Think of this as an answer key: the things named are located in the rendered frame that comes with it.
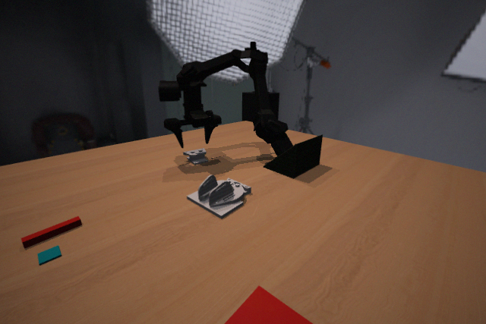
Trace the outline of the red long bar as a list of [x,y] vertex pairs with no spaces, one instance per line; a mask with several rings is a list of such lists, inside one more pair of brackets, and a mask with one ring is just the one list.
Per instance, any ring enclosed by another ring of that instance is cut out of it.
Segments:
[[38,231],[35,234],[30,234],[26,237],[22,237],[21,240],[24,249],[27,247],[31,247],[34,244],[38,244],[39,242],[46,241],[47,239],[50,239],[51,237],[54,237],[61,233],[63,234],[64,232],[74,229],[80,225],[82,225],[81,220],[79,217],[76,217],[69,219],[66,222],[61,222],[52,227],[48,227],[42,231]]

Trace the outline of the teal flat rectangular block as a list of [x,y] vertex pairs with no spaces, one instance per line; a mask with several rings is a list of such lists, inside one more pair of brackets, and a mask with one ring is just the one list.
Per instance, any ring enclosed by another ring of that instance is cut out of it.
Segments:
[[52,261],[61,256],[62,255],[58,246],[52,247],[49,250],[44,250],[43,252],[38,253],[39,265],[41,266],[43,263],[45,264],[48,261]]

